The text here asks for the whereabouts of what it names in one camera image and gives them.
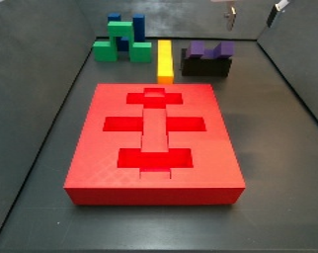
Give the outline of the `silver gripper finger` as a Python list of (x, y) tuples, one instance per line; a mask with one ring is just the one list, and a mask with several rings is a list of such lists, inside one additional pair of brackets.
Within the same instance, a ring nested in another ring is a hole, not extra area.
[(234, 2), (226, 2), (226, 12), (224, 13), (224, 18), (226, 19), (226, 30), (230, 31), (234, 26), (237, 11), (234, 8)]
[(276, 15), (281, 12), (284, 7), (288, 5), (288, 0), (280, 0), (277, 3), (272, 5), (266, 20), (265, 20), (265, 25), (270, 27), (272, 22), (276, 18)]

